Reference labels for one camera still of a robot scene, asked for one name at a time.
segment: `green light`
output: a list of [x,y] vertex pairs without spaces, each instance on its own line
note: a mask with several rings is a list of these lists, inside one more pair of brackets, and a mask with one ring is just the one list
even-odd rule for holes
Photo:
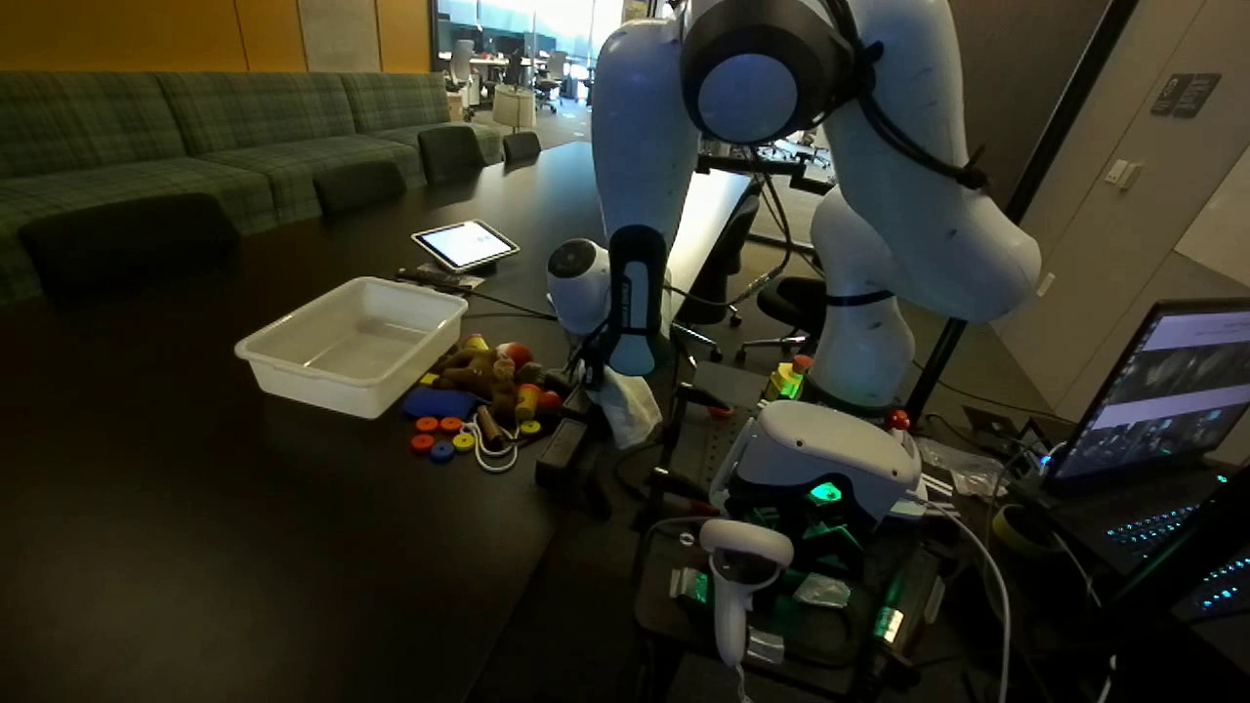
[[813,500],[813,505],[839,505],[839,500],[844,500],[844,487],[821,479],[821,483],[813,483],[808,500]]

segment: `floor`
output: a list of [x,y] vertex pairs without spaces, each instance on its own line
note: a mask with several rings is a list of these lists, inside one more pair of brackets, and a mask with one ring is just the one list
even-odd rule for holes
[[[586,140],[591,137],[591,110],[578,102],[559,102],[559,114],[545,114],[535,121],[545,146]],[[784,215],[795,232],[808,224],[815,198],[813,197],[784,197]],[[755,224],[757,235],[779,235],[772,220]],[[729,279],[729,296],[750,292],[757,279],[765,279],[782,262],[782,249],[748,248],[741,271]],[[791,257],[784,275],[813,271],[800,257]],[[765,321],[755,302],[737,306],[741,323],[713,323],[724,344],[726,362],[713,362],[698,353],[697,378],[716,388],[729,405],[750,405],[757,382],[779,362],[771,353],[748,354],[736,362],[737,340],[757,340],[784,334],[782,323]],[[940,321],[925,314],[909,314],[920,336],[920,367],[936,344]],[[1005,414],[1022,421],[1032,414],[1047,414],[1045,399],[1032,391],[1022,371],[1012,354],[996,344],[989,328],[970,328],[925,405],[922,425],[940,425],[952,434],[970,429],[966,405]],[[736,439],[736,421],[709,417],[705,409],[688,409],[679,455],[673,463],[676,472],[709,479]],[[604,476],[608,517],[591,511],[581,491],[554,491],[565,500],[559,539],[550,543],[546,563],[530,580],[530,590],[515,615],[509,638],[495,640],[492,668],[482,677],[474,699],[545,699],[545,703],[591,703],[591,699],[637,699],[640,683],[640,640],[629,621],[629,568],[634,568],[634,517],[637,500],[629,496],[629,479],[640,476],[655,463],[654,450],[637,455],[601,455],[599,476]],[[750,683],[757,703],[771,699],[808,699],[796,690],[765,686],[761,680]],[[673,686],[676,703],[684,699],[736,699],[736,680],[716,659],[688,659]]]

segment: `screen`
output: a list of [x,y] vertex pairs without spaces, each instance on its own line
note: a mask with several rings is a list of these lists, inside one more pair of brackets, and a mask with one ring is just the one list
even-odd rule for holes
[[515,243],[474,220],[456,227],[420,232],[413,243],[425,248],[451,271],[478,271],[515,253]]
[[1250,302],[1158,306],[1054,476],[1211,455],[1250,405]]

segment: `green sofa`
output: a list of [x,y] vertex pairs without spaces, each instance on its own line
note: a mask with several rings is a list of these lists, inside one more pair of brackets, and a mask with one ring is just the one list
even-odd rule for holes
[[[395,164],[451,125],[435,76],[0,76],[0,302],[39,296],[29,224],[102,205],[216,197],[242,235],[319,220],[317,180]],[[482,157],[500,137],[474,128]]]

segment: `tablet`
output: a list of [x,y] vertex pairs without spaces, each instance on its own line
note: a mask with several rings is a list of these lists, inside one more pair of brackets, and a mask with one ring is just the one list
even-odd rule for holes
[[438,265],[470,275],[511,257],[520,248],[486,224],[451,224],[409,235]]

